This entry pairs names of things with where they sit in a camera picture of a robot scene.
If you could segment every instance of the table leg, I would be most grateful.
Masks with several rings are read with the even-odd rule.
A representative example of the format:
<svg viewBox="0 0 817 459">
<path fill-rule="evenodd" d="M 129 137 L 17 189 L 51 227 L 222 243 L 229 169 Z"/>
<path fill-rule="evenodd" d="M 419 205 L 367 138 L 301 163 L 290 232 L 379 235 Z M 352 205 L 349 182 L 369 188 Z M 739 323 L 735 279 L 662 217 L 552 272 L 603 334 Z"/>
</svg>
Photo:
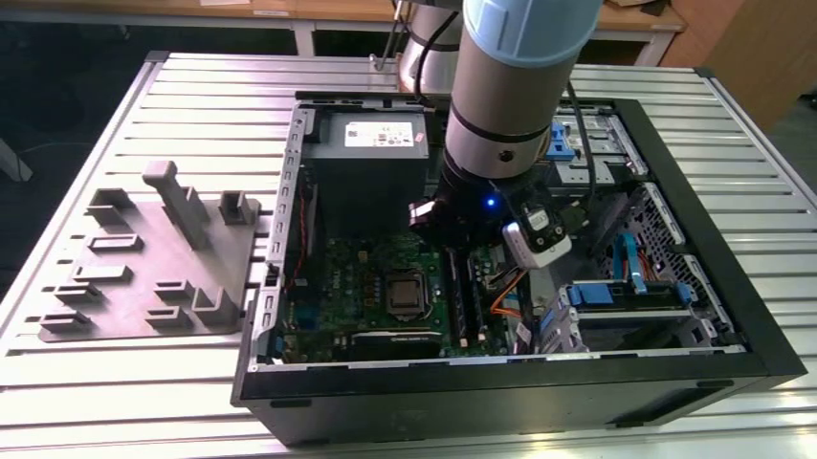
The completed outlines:
<svg viewBox="0 0 817 459">
<path fill-rule="evenodd" d="M 292 32 L 294 33 L 294 45 L 300 57 L 314 56 L 314 42 L 312 32 L 314 32 L 314 22 L 305 20 L 292 21 Z"/>
<path fill-rule="evenodd" d="M 31 176 L 30 168 L 15 155 L 11 148 L 0 139 L 0 169 L 9 174 L 14 182 L 27 182 Z"/>
<path fill-rule="evenodd" d="M 668 45 L 672 42 L 674 36 L 674 32 L 654 32 L 652 39 L 643 47 L 643 50 L 640 50 L 640 55 L 638 55 L 635 65 L 656 67 L 660 63 L 660 59 L 663 58 L 663 54 L 668 49 Z"/>
</svg>

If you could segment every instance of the floor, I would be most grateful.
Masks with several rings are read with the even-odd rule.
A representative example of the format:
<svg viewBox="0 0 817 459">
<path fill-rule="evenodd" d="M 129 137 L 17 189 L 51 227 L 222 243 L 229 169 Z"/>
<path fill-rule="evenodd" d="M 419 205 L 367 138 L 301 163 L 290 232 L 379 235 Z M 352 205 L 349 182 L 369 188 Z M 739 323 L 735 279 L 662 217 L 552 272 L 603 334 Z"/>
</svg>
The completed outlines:
<svg viewBox="0 0 817 459">
<path fill-rule="evenodd" d="M 320 55 L 380 53 L 380 33 L 320 33 Z M 288 31 L 0 23 L 0 138 L 33 170 L 0 176 L 0 298 L 150 50 L 292 55 Z M 771 132 L 817 188 L 817 111 L 800 101 Z"/>
</svg>

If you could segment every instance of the circuit board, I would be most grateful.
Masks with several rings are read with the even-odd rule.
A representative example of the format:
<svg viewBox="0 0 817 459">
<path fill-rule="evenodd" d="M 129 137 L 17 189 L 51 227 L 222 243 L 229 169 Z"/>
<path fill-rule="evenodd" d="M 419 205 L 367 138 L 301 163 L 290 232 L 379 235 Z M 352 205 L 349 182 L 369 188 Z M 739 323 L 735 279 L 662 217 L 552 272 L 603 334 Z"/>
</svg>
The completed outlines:
<svg viewBox="0 0 817 459">
<path fill-rule="evenodd" d="M 488 250 L 473 252 L 472 262 L 481 284 L 495 272 Z M 439 334 L 439 357 L 507 353 L 504 321 L 497 317 L 485 324 L 481 343 L 468 347 L 451 343 L 440 255 L 413 234 L 377 241 L 329 239 L 314 265 L 308 280 L 312 295 L 292 295 L 286 304 L 288 361 L 342 361 L 349 335 L 376 331 Z M 417 279 L 423 296 L 421 309 L 408 317 L 388 306 L 387 283 L 405 278 Z"/>
</svg>

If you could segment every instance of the slotted metal surface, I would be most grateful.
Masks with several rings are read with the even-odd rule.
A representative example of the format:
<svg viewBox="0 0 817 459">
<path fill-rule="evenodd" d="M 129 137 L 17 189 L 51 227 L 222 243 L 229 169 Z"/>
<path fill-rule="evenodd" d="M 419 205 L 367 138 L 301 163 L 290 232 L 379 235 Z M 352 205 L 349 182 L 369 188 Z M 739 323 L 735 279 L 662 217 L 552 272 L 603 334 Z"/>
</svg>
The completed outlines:
<svg viewBox="0 0 817 459">
<path fill-rule="evenodd" d="M 356 457 L 807 457 L 817 450 L 812 195 L 715 82 L 684 69 L 600 66 L 576 67 L 572 78 L 580 97 L 640 100 L 811 373 L 658 428 L 334 449 Z M 269 209 L 293 91 L 393 88 L 393 66 L 375 74 L 367 59 L 176 54 L 144 65 L 0 308 L 0 451 L 49 458 L 292 452 L 228 403 L 237 335 L 50 345 L 26 320 L 41 312 L 42 285 L 67 275 L 70 265 L 58 261 L 71 259 L 81 242 L 81 208 L 97 187 L 157 199 L 138 174 L 146 161 L 165 158 L 178 163 L 181 185 L 202 197 L 242 189 Z M 258 256 L 264 244 L 258 237 Z M 262 273 L 252 263 L 249 283 Z"/>
</svg>

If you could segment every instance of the power supply label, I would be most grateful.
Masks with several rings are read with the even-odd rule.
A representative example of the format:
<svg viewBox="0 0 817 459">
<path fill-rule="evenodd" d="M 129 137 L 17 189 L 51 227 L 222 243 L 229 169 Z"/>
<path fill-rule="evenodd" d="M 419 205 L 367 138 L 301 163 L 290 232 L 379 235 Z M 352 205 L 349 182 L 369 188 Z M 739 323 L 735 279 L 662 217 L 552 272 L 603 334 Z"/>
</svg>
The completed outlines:
<svg viewBox="0 0 817 459">
<path fill-rule="evenodd" d="M 345 124 L 345 146 L 413 146 L 411 122 L 355 121 Z"/>
</svg>

